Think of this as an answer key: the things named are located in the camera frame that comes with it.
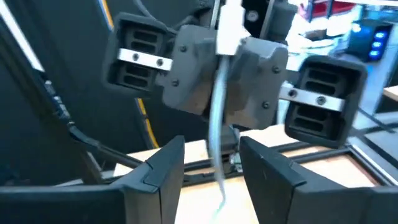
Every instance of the wooden surface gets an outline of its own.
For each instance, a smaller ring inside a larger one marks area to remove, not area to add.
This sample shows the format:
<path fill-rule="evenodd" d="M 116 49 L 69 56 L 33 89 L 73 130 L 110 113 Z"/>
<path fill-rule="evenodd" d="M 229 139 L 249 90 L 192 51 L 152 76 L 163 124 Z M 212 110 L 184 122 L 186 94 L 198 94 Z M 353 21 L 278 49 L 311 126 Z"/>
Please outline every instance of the wooden surface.
<path fill-rule="evenodd" d="M 266 146 L 278 146 L 295 142 L 284 133 L 284 126 L 271 126 L 262 131 L 246 131 L 243 136 L 250 136 Z M 285 156 L 297 156 L 322 150 L 324 147 L 310 147 L 299 151 L 285 153 Z M 158 149 L 130 154 L 140 160 L 145 160 Z M 185 163 L 207 159 L 204 141 L 185 144 Z M 340 156 L 322 161 L 303 164 L 304 167 L 323 175 L 347 187 L 372 187 L 377 183 L 372 180 L 352 158 Z M 131 169 L 117 165 L 115 175 L 127 174 Z M 249 196 L 243 177 L 226 180 L 227 203 L 218 216 L 217 223 L 258 223 L 256 213 Z M 217 183 L 184 187 L 178 203 L 175 223 L 209 223 L 214 211 L 221 202 L 221 194 Z"/>
<path fill-rule="evenodd" d="M 389 97 L 395 101 L 398 101 L 398 86 L 384 88 L 384 94 L 387 97 Z"/>

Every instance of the black panel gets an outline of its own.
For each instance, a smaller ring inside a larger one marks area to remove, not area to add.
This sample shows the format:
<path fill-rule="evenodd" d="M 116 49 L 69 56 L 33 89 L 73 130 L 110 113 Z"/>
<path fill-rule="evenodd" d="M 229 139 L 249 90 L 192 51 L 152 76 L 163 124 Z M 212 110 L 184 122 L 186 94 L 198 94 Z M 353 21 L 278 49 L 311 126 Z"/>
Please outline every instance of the black panel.
<path fill-rule="evenodd" d="M 0 175 L 9 173 L 0 182 L 52 185 L 79 177 L 90 184 L 100 182 L 96 164 L 69 136 L 39 73 L 2 19 L 0 74 L 0 164 L 8 168 Z"/>
<path fill-rule="evenodd" d="M 177 137 L 111 185 L 0 187 L 0 223 L 172 224 L 183 158 Z"/>
<path fill-rule="evenodd" d="M 87 135 L 121 152 L 147 149 L 142 138 L 144 133 L 139 131 L 142 118 L 133 96 L 108 91 L 101 83 L 109 29 L 97 1 L 12 0 L 6 3 L 76 125 Z M 168 1 L 159 3 L 145 2 L 155 16 L 168 13 L 159 19 L 174 15 L 169 20 L 173 23 L 184 17 L 180 11 L 165 10 L 171 8 Z M 132 1 L 109 1 L 112 14 L 135 12 L 132 7 Z M 205 122 L 198 116 L 166 108 L 161 103 L 160 90 L 154 94 L 155 98 L 145 103 L 160 145 L 178 134 L 183 134 L 187 141 L 205 138 Z"/>
<path fill-rule="evenodd" d="M 398 222 L 396 186 L 346 188 L 249 137 L 242 138 L 240 151 L 260 224 Z"/>

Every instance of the screw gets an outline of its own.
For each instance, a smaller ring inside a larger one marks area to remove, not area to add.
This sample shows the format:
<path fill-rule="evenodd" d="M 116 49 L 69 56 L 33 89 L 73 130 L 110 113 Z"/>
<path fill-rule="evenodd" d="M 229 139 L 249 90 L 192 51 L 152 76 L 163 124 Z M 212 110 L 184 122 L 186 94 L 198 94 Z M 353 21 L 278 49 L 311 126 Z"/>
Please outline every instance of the screw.
<path fill-rule="evenodd" d="M 157 66 L 162 66 L 163 65 L 163 60 L 162 59 L 157 59 L 156 64 L 157 64 Z"/>
<path fill-rule="evenodd" d="M 280 68 L 278 66 L 272 66 L 272 72 L 278 74 L 280 72 Z"/>
<path fill-rule="evenodd" d="M 287 94 L 288 94 L 291 98 L 295 98 L 295 97 L 297 96 L 297 91 L 295 91 L 295 90 L 290 90 Z"/>
<path fill-rule="evenodd" d="M 172 81 L 172 86 L 177 87 L 180 84 L 180 81 L 178 79 L 174 79 Z"/>
<path fill-rule="evenodd" d="M 138 54 L 133 54 L 133 55 L 132 55 L 132 59 L 133 59 L 133 60 L 138 60 L 138 58 L 139 58 L 139 55 L 138 55 Z"/>
<path fill-rule="evenodd" d="M 259 19 L 259 13 L 251 10 L 246 14 L 246 19 L 250 22 L 256 22 Z"/>
<path fill-rule="evenodd" d="M 187 51 L 187 47 L 184 46 L 184 45 L 183 45 L 183 46 L 180 46 L 179 49 L 180 49 L 181 52 L 186 52 L 186 51 Z"/>
<path fill-rule="evenodd" d="M 262 108 L 263 109 L 268 109 L 269 108 L 269 103 L 268 102 L 266 102 L 266 101 L 264 101 L 264 102 L 262 102 L 262 104 L 261 104 L 261 106 L 262 106 Z"/>
<path fill-rule="evenodd" d="M 318 105 L 324 105 L 326 103 L 326 98 L 324 96 L 319 96 L 317 98 Z"/>

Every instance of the equipment in background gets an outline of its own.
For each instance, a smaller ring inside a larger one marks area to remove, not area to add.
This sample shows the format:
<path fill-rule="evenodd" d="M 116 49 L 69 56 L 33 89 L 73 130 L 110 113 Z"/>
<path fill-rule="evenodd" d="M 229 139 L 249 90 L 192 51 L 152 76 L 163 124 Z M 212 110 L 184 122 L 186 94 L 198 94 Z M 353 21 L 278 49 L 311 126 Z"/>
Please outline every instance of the equipment in background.
<path fill-rule="evenodd" d="M 298 13 L 308 22 L 312 22 L 314 18 L 327 16 L 328 19 L 333 14 L 350 12 L 354 7 L 353 3 L 335 0 L 302 0 L 298 6 Z"/>
<path fill-rule="evenodd" d="M 346 188 L 249 137 L 242 137 L 240 146 L 244 179 L 261 224 L 398 221 L 396 182 Z"/>
<path fill-rule="evenodd" d="M 345 50 L 363 62 L 382 59 L 393 24 L 375 19 L 354 21 Z"/>
<path fill-rule="evenodd" d="M 0 187 L 0 223 L 173 224 L 183 166 L 179 137 L 110 185 Z"/>

